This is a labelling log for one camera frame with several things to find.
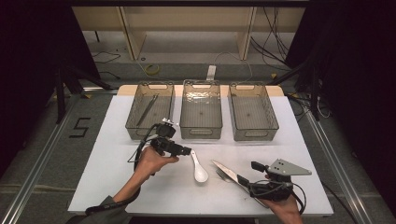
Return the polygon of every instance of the person's hand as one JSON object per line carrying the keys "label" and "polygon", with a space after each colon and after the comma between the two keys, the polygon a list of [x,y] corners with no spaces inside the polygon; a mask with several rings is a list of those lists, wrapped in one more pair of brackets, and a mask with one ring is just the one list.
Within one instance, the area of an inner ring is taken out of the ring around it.
{"label": "person's hand", "polygon": [[296,199],[290,195],[286,201],[281,202],[273,202],[269,200],[259,199],[262,203],[266,204],[274,214],[283,222],[283,223],[303,223]]}
{"label": "person's hand", "polygon": [[158,154],[154,147],[146,147],[142,151],[134,174],[113,197],[114,202],[120,202],[131,198],[152,174],[160,171],[166,164],[177,161],[178,157],[164,157],[163,155]]}
{"label": "person's hand", "polygon": [[166,164],[177,161],[178,157],[164,157],[158,154],[154,147],[148,146],[143,149],[139,163],[134,172],[149,179],[152,174],[159,172]]}

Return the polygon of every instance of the fork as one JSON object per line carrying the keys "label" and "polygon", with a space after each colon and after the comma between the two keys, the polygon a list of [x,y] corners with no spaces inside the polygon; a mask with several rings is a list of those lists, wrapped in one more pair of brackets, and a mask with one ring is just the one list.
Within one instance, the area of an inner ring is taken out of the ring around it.
{"label": "fork", "polygon": [[[232,180],[226,173],[224,173],[224,171],[222,171],[220,168],[218,168],[216,170],[216,173],[221,177],[222,180],[224,180],[225,182],[231,183],[234,182],[236,184],[238,184],[239,186],[241,186],[242,189],[244,189],[248,194],[250,194],[250,192],[248,191],[248,188],[246,188],[245,186],[240,185],[239,183],[235,182],[234,180]],[[254,198],[254,200],[256,200],[259,204],[261,204],[264,208],[269,208],[267,205],[265,205],[264,203],[262,203],[259,199]]]}

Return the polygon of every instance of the white table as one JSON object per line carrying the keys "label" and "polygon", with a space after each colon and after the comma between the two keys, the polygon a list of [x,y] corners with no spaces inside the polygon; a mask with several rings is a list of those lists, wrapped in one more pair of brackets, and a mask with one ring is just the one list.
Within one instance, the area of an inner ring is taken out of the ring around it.
{"label": "white table", "polygon": [[[211,160],[219,161],[250,181],[264,179],[264,174],[250,168],[252,161],[271,165],[280,158],[312,171],[312,175],[293,176],[306,194],[305,216],[330,216],[333,211],[318,179],[287,97],[270,97],[279,130],[270,142],[235,142],[231,127],[228,100],[222,94],[223,128],[220,140],[183,140],[180,129],[172,138],[176,143],[195,150],[200,163],[209,173],[205,183],[193,177],[190,156],[180,156],[179,162],[166,165],[142,186],[140,196],[126,211],[135,216],[189,217],[262,217],[272,215],[235,183],[223,181],[216,174]],[[92,154],[78,183],[69,212],[83,213],[87,207],[99,204],[107,195],[113,196],[134,171],[128,159],[138,142],[131,140],[125,123],[133,96],[114,96],[98,134]],[[181,97],[175,100],[173,121],[180,119]],[[301,191],[296,194],[303,200]]]}

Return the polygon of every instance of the white ceramic spoon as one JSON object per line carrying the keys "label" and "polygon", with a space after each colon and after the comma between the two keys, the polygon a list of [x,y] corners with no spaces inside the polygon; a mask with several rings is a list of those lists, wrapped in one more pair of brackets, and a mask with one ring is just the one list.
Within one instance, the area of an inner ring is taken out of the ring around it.
{"label": "white ceramic spoon", "polygon": [[201,183],[206,182],[209,175],[207,174],[204,167],[202,167],[202,165],[198,162],[198,158],[194,150],[191,151],[191,156],[192,159],[194,160],[194,165],[195,165],[195,171],[194,171],[195,180]]}

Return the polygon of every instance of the gray translucent bin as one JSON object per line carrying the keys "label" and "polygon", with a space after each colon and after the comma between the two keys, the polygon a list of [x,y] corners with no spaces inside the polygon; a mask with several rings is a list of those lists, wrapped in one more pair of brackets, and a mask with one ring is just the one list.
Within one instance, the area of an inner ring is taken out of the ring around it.
{"label": "gray translucent bin", "polygon": [[141,140],[155,123],[172,119],[175,88],[169,82],[141,82],[137,86],[125,128],[134,140]]}
{"label": "gray translucent bin", "polygon": [[185,80],[180,116],[183,139],[220,139],[220,85],[217,80]]}
{"label": "gray translucent bin", "polygon": [[272,141],[279,125],[265,85],[232,83],[228,94],[235,141]]}

